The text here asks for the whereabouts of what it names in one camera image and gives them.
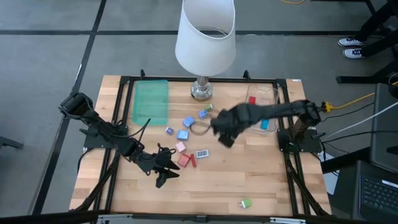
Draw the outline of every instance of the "person's foot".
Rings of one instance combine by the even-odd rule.
[[[360,46],[364,45],[365,42],[356,40],[354,37],[347,37],[347,38],[338,40],[337,44],[342,47],[360,47]]]
[[[343,55],[344,57],[351,59],[364,58],[361,54],[361,49],[346,49],[343,51]]]

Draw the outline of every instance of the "red object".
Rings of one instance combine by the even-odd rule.
[[[192,160],[192,165],[194,167],[196,167],[197,166],[197,162],[195,161],[195,156],[193,154],[191,154],[191,160]]]
[[[256,97],[254,97],[254,96],[249,96],[249,103],[250,103],[250,104],[256,104]]]
[[[188,155],[186,155],[186,154],[183,153],[183,154],[181,154],[181,157],[180,157],[180,159],[178,160],[178,163],[179,163],[181,166],[186,167],[190,159],[191,159],[190,156],[188,156]]]

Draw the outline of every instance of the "wooden tabletop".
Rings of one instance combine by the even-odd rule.
[[[99,90],[95,110],[105,121],[111,121],[118,92],[120,76],[106,75]],[[190,96],[189,82],[169,82],[169,121],[174,130],[185,129],[182,120],[187,116],[198,118],[198,112],[211,103],[215,109],[231,108],[246,100],[247,83],[213,83],[213,98],[206,102]],[[300,80],[287,80],[291,101],[305,99]],[[119,119],[123,113],[127,92],[125,86]],[[129,132],[140,126],[131,120],[134,105],[132,96],[127,125]],[[165,133],[165,126],[148,126],[142,143],[146,152],[157,152],[157,143],[174,147],[175,136]],[[180,177],[169,179],[160,189],[155,187],[157,174],[146,176],[134,163],[121,159],[112,201],[112,212],[175,213],[207,215],[292,215],[289,188],[276,133],[247,130],[240,134],[231,149],[225,148],[209,131],[204,136],[190,133],[185,142],[187,153],[208,149],[210,156],[197,159],[176,172]],[[331,213],[319,160],[309,153],[301,153],[305,183],[324,210]],[[73,191],[70,208],[79,206],[98,182],[104,149],[94,149],[82,160]],[[180,153],[172,160],[177,164]],[[300,191],[295,186],[298,208],[303,213]],[[100,208],[104,208],[108,185],[103,190]],[[252,206],[243,209],[242,199],[252,200]]]

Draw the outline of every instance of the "white cable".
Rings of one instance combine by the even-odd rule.
[[[377,117],[377,116],[379,116],[379,114],[382,114],[382,113],[386,112],[387,110],[389,110],[390,108],[392,108],[392,107],[395,106],[395,105],[398,105],[398,102],[397,102],[397,103],[394,103],[393,105],[390,105],[390,106],[387,107],[386,109],[384,109],[384,110],[382,110],[382,111],[380,111],[380,112],[374,114],[373,116],[370,116],[370,117],[366,118],[366,119],[363,120],[363,121],[360,121],[360,122],[358,122],[358,123],[356,123],[356,124],[353,124],[353,125],[351,125],[351,126],[348,126],[347,128],[343,128],[343,129],[341,129],[341,130],[339,130],[339,131],[336,131],[336,132],[333,133],[333,134],[328,135],[327,137],[325,137],[324,139],[322,139],[322,141],[324,141],[324,140],[326,140],[326,139],[328,139],[328,138],[334,136],[335,134],[338,134],[338,133],[340,133],[340,132],[342,132],[342,131],[345,131],[345,130],[347,130],[347,129],[353,128],[353,127],[355,127],[355,126],[357,126],[357,125],[359,125],[359,124],[362,124],[362,123],[365,122],[365,121],[368,121],[368,120],[370,120],[370,119],[372,119],[372,118],[374,118],[374,117]]]

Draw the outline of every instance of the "green plastic tray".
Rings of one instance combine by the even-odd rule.
[[[169,117],[169,82],[167,80],[137,81],[132,122],[144,125],[167,125]]]

